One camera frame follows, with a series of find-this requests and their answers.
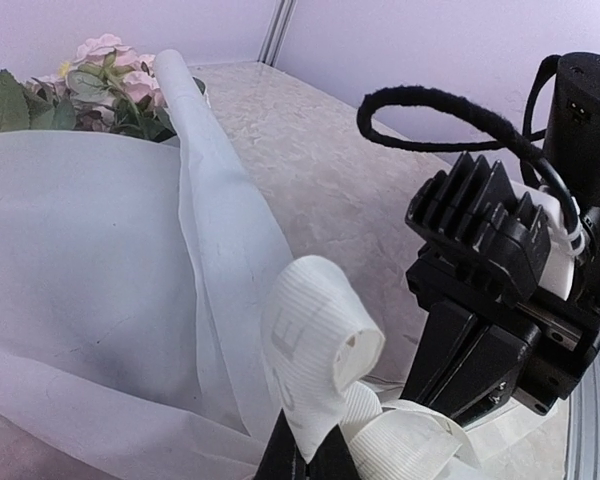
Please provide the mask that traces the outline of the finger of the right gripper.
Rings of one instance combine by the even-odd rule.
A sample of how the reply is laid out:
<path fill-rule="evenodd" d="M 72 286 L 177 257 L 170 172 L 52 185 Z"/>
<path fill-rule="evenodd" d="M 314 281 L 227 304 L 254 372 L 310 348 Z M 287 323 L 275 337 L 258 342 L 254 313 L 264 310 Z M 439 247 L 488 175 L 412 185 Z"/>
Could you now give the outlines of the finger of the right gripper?
<path fill-rule="evenodd" d="M 503 406 L 539 339 L 535 324 L 525 327 L 520 336 L 494 324 L 480 328 L 445 370 L 429 407 L 469 425 Z"/>
<path fill-rule="evenodd" d="M 472 357 L 489 331 L 479 317 L 451 301 L 431 306 L 402 398 L 433 410 L 466 410 L 478 399 Z"/>

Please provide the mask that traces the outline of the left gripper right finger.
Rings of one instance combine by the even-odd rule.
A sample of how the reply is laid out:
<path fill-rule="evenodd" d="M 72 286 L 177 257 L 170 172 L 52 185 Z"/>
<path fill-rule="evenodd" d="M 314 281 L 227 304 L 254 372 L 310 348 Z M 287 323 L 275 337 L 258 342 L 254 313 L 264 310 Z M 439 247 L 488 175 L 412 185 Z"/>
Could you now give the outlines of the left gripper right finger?
<path fill-rule="evenodd" d="M 354 460 L 339 425 L 336 425 L 308 464 L 311 480 L 360 480 Z"/>

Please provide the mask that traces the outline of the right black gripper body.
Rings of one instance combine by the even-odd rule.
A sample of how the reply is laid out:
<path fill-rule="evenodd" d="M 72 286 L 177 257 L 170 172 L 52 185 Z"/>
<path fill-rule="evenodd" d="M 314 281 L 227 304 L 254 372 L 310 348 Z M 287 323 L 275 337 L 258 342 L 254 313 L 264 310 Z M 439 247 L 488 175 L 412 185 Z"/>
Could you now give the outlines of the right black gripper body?
<path fill-rule="evenodd" d="M 538 289 L 530 300 L 511 305 L 460 279 L 439 252 L 425 247 L 406 273 L 419 307 L 451 300 L 475 313 L 486 325 L 497 325 L 520 336 L 530 324 L 540 339 L 524 366 L 509 399 L 545 415 L 567 398 L 600 352 L 600 315 Z"/>

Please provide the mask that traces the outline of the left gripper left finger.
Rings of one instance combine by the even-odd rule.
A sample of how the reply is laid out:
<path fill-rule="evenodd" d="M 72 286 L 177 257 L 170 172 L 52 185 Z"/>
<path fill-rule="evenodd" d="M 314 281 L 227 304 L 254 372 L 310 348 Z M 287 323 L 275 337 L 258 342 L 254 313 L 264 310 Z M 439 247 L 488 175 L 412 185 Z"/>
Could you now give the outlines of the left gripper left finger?
<path fill-rule="evenodd" d="M 285 413 L 280 411 L 254 480 L 305 480 L 307 463 L 302 458 Z"/>

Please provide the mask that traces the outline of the cream printed ribbon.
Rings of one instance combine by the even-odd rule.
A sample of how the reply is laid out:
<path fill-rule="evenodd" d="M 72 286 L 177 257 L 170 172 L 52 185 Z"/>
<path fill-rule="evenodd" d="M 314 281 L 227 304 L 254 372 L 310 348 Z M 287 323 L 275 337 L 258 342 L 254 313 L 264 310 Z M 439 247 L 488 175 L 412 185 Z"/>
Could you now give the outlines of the cream printed ribbon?
<path fill-rule="evenodd" d="M 308 464 L 339 425 L 361 479 L 481 479 L 466 432 L 405 400 L 380 401 L 361 379 L 385 336 L 344 272 L 306 256 L 278 276 L 261 321 L 264 356 Z"/>

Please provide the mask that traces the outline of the pink fake flower bunch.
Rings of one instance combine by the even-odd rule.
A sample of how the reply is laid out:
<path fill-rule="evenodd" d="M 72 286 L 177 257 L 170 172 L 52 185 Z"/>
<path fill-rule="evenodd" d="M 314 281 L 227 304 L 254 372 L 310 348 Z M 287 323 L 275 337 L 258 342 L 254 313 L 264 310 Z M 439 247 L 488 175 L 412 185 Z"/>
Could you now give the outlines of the pink fake flower bunch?
<path fill-rule="evenodd" d="M 155 74 L 155 56 L 120 37 L 89 38 L 54 74 L 21 82 L 0 70 L 0 133 L 63 130 L 156 143 L 176 135 Z"/>

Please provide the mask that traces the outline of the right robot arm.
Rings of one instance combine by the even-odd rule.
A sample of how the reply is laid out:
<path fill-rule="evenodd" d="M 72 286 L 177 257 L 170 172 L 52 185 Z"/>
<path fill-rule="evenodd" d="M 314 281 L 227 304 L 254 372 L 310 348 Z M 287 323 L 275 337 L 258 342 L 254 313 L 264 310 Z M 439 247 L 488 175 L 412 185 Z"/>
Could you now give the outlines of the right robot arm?
<path fill-rule="evenodd" d="M 463 152 L 412 199 L 424 240 L 406 280 L 428 318 L 401 396 L 467 425 L 510 399 L 546 414 L 600 352 L 600 55 L 547 60 L 544 156 L 579 209 L 573 250 L 548 185 Z"/>

